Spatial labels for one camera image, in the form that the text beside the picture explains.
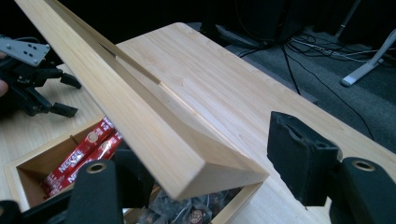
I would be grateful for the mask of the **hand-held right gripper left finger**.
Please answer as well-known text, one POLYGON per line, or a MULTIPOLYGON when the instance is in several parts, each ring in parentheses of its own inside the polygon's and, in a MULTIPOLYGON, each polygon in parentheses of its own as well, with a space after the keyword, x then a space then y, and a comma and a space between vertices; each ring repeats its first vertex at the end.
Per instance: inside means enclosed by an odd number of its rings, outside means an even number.
POLYGON ((123 208, 148 208, 154 178, 131 149, 117 149, 116 163, 120 198, 123 208))

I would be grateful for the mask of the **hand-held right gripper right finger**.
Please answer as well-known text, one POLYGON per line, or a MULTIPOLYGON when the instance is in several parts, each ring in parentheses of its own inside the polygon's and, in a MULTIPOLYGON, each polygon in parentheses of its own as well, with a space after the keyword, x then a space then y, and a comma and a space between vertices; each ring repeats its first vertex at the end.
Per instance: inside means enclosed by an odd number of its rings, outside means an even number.
POLYGON ((338 163, 339 147, 292 115, 272 111, 267 158, 304 206, 326 202, 325 181, 338 163))

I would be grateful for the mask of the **wooden box with glass lid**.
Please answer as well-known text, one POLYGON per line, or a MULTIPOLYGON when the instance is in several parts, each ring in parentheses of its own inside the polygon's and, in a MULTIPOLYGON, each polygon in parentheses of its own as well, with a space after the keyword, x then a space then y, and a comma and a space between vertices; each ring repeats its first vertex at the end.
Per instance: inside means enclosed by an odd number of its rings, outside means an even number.
POLYGON ((172 199, 267 178, 257 162, 178 118, 137 79, 148 70, 58 0, 15 2, 172 199))

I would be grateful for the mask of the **bundle of red stick packets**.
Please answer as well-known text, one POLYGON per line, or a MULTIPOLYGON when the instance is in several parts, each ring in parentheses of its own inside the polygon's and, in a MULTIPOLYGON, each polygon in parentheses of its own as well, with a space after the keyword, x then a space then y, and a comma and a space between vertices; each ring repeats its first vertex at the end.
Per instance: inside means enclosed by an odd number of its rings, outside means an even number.
POLYGON ((86 137, 41 182, 48 197, 52 197, 74 183, 78 169, 88 161, 109 159, 122 136, 109 118, 103 117, 86 137))

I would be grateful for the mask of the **pile of dark tea bags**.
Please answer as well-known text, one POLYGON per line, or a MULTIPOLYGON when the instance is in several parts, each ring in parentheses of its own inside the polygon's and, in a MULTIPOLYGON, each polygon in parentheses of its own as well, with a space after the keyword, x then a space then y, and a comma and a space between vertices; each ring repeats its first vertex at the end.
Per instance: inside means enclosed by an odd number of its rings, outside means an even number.
POLYGON ((138 224, 210 224, 239 192, 240 189, 227 189, 176 201, 160 190, 138 224))

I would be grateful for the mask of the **grey flat stand base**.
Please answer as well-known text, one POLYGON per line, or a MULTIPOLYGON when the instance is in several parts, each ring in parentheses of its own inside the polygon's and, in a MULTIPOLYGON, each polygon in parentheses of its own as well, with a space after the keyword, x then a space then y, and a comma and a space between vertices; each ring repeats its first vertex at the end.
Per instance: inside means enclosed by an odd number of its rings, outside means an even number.
POLYGON ((277 42, 271 38, 257 37, 247 31, 239 31, 224 25, 215 25, 219 39, 230 45, 243 49, 269 49, 277 45, 277 42))

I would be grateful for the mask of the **thin grey metal pole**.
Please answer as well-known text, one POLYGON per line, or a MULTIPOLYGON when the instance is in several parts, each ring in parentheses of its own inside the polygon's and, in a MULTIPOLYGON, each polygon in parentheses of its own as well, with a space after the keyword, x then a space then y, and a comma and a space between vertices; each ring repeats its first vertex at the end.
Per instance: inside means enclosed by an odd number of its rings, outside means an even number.
POLYGON ((343 33, 343 31, 347 27, 348 22, 350 21, 350 19, 352 18, 353 14, 356 11, 356 9, 358 8, 360 2, 361 2, 361 0, 353 0, 352 6, 348 10, 344 20, 341 22, 341 24, 339 26, 339 29, 337 30, 336 34, 334 35, 335 37, 338 38, 341 35, 341 33, 343 33))

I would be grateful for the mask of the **white desk frame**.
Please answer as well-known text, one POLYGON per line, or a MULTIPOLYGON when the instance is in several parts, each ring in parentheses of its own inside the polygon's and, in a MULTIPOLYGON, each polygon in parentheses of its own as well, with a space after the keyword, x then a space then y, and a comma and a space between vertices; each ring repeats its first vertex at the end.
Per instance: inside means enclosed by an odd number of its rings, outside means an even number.
POLYGON ((344 87, 351 87, 358 80, 363 78, 365 75, 369 74, 372 70, 377 68, 382 62, 382 57, 390 49, 390 47, 396 42, 396 29, 394 29, 387 39, 384 41, 381 48, 376 52, 371 60, 364 63, 362 66, 357 68, 355 71, 351 72, 349 75, 343 77, 340 81, 341 85, 344 87))

